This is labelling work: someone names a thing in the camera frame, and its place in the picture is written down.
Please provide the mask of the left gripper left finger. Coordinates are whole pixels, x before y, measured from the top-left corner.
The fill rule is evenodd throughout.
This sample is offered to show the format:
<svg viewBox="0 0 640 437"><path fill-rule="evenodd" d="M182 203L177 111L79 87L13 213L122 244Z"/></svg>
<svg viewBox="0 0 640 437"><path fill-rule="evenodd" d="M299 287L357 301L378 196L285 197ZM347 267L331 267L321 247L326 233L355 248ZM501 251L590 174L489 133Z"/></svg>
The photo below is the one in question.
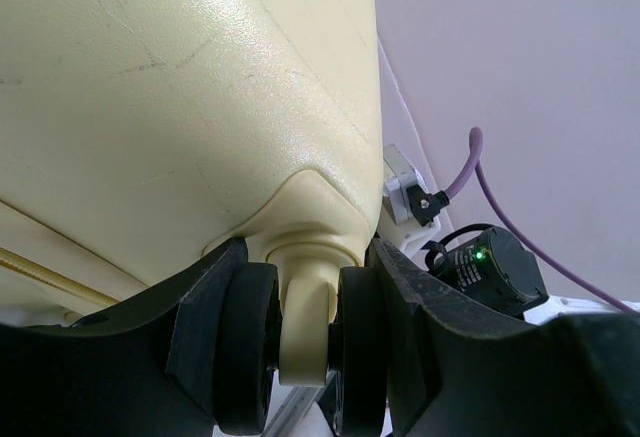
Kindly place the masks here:
<svg viewBox="0 0 640 437"><path fill-rule="evenodd" d="M4 436L210 436L232 238L178 274L62 327L1 327Z"/></svg>

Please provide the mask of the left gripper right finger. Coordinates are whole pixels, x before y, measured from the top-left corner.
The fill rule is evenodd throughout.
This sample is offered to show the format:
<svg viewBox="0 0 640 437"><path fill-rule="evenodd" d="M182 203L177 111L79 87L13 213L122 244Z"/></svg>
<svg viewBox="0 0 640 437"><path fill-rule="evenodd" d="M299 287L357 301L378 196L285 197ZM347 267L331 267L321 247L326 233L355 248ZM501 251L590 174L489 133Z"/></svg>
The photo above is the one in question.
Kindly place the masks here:
<svg viewBox="0 0 640 437"><path fill-rule="evenodd" d="M635 436L639 317L496 312L376 239L397 436Z"/></svg>

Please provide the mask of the yellow hard-shell suitcase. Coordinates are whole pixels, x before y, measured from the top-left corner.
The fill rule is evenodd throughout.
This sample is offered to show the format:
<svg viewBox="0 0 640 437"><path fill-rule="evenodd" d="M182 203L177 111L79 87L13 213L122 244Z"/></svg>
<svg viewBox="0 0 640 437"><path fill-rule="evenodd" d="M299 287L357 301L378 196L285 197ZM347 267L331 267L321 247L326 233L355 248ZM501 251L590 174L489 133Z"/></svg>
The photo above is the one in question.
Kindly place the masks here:
<svg viewBox="0 0 640 437"><path fill-rule="evenodd" d="M259 434L325 384L382 149L375 0L1 0L1 305L75 324L241 238L214 430Z"/></svg>

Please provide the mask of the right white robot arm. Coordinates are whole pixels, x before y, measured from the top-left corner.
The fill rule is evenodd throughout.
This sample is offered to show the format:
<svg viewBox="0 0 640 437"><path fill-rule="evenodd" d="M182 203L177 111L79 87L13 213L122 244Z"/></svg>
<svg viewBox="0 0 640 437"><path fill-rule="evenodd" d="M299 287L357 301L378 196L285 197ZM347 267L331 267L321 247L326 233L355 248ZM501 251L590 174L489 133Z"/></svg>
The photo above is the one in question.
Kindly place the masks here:
<svg viewBox="0 0 640 437"><path fill-rule="evenodd" d="M566 315L619 311L608 303L550 295L534 253L499 226L470 224L427 242L424 249L432 276L492 310L533 325Z"/></svg>

